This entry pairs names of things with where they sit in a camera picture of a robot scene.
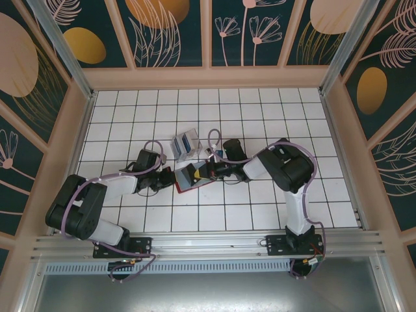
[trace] black grout line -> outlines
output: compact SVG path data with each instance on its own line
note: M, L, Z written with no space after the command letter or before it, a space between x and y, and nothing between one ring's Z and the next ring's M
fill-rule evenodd
M241 107L241 97L240 97L240 89L237 89L237 92L239 93L239 102L240 102L240 115L241 115L241 127L242 127L242 141L244 142L244 152L247 154L246 152L246 140L244 139L244 122L243 122L243 118L242 118L242 107ZM249 204L250 204L250 214L252 215L252 229L254 229L254 221L253 221L253 209L252 209L252 197L250 194L250 184L247 183L247 189L248 189L248 200L249 200Z
M304 114L305 114L305 116L306 116L305 107L304 107L304 103L303 103L303 102L302 102L302 109L303 109ZM309 135L311 135L311 130L310 130L310 128L309 128L309 123L308 123L307 121L306 121L306 125L307 125L307 130L309 131ZM315 154L315 160L316 160L316 162L317 162L317 164L318 164L318 157L316 156L317 151L315 150L315 145L313 144L313 141L312 141L312 136L311 136L311 142L312 142L313 153ZM322 172L320 171L319 166L318 166L318 171L319 171L319 176L320 176L320 177L321 177L321 179L322 179ZM323 189L324 189L324 194L325 194L325 198L326 198L326 206L328 207L328 211L329 211L329 213L330 213L330 217L331 217L332 227L334 227L334 226L333 226L333 218L332 218L332 214L331 214L331 209L330 209L330 206L329 206L329 204L328 204L328 197L327 197L327 195L326 195L325 185L324 185L323 181L322 181L322 186L323 186Z

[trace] yellow circle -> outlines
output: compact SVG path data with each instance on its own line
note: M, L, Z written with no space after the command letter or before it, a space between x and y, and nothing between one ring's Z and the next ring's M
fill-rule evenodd
M68 29L64 37L77 60L87 64L97 64L105 59L105 46L92 31L74 27Z
M322 34L343 34L351 25L362 0L314 0L311 24Z
M364 71L358 82L357 103L361 112L371 115L383 103L387 92L387 78L385 73L376 67Z
M23 97L32 92L39 72L32 38L14 19L0 13L0 90Z
M181 23L189 12L189 0L125 0L130 13L141 22L141 24L155 28L167 28L169 22L161 10L159 2L166 11L172 13L176 23Z

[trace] enclosure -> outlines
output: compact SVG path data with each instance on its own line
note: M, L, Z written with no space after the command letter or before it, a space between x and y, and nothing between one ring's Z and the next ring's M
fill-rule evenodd
M415 18L415 0L4 0L1 310L415 311ZM248 157L281 138L313 154L316 276L259 243L287 223L269 175L106 201L102 219L152 238L137 292L46 226L70 174L116 173L148 140L173 170L204 161L175 162L190 129L203 149L218 129Z

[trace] vertical metal post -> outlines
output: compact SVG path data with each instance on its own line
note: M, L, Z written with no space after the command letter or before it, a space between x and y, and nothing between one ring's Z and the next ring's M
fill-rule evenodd
M331 90L333 83L341 72L345 62L348 60L351 52L353 52L358 43L365 27L370 21L372 15L377 9L379 0L365 0L360 6L357 15L351 23L350 29L346 32L343 41L335 53L330 67L320 84L321 94L325 96Z
M38 19L39 23L44 28L45 33L55 46L60 57L64 61L67 69L72 74L72 77L79 85L79 88L83 92L86 98L91 96L92 88L81 69L77 59L74 57L70 47L66 43L62 32L58 25L52 18L49 9L46 7L45 1L39 0L27 0L27 3L31 7L33 14Z

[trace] flower illustration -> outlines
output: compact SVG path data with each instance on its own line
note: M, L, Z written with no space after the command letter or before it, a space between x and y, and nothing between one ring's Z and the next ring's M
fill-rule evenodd
M286 0L274 0L274 1L267 1L267 0L242 0L243 5L246 8L255 8L255 7L272 7L274 5L281 5L285 3Z
M221 37L221 43L222 43L222 54L224 56L224 62L226 63L226 66L228 66L227 63L227 57L226 57L226 50L224 48L224 38L235 36L236 34L240 33L240 29L237 28L238 24L235 20L235 17L233 18L216 18L215 19L215 26L218 30L218 33Z
M4 169L13 167L13 157L18 148L19 137L13 131L10 132L9 139L6 131L0 130L0 166Z
M4 129L0 130L0 169L5 169L5 170L12 169L16 171L17 173L21 174L22 176L27 177L31 180L34 180L33 177L13 167L13 158L18 148L18 141L19 141L19 136L15 134L15 132L11 131L10 135L7 137L6 131ZM10 183L7 183L6 181L3 181L3 180L0 180L0 185L4 185L12 190L15 190L16 192L20 192L25 195L30 194L30 192L27 192L26 190L23 190L19 187L11 185ZM5 211L0 211L0 213L6 213L8 215L15 215L15 213L10 213L10 212L5 212Z
M254 43L253 66L255 66L255 52L258 44L267 44L281 40L281 33L278 32L280 25L279 18L263 18L259 24L259 17L250 18L250 32Z

